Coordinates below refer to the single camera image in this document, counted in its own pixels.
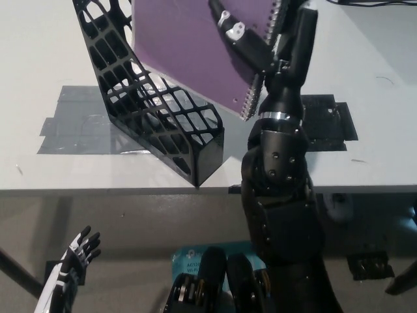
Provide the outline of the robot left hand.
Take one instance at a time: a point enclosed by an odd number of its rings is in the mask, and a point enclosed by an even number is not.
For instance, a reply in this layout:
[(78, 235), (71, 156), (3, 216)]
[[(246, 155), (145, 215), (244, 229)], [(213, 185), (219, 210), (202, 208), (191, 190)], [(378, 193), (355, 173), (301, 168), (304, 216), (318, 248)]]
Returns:
[(40, 294), (35, 313), (71, 312), (78, 288), (85, 283), (87, 268), (101, 250), (100, 232), (91, 235), (86, 226), (54, 265)]

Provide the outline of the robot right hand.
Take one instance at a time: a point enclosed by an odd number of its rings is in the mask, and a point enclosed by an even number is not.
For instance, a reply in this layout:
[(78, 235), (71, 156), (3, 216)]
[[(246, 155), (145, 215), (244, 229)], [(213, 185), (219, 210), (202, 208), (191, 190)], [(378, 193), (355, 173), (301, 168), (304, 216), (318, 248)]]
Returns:
[(255, 114), (263, 83), (268, 91), (275, 83), (300, 90), (315, 40), (318, 10), (314, 1), (273, 1), (262, 36), (221, 1), (209, 1), (208, 6), (225, 45), (255, 73), (240, 113), (243, 120)]

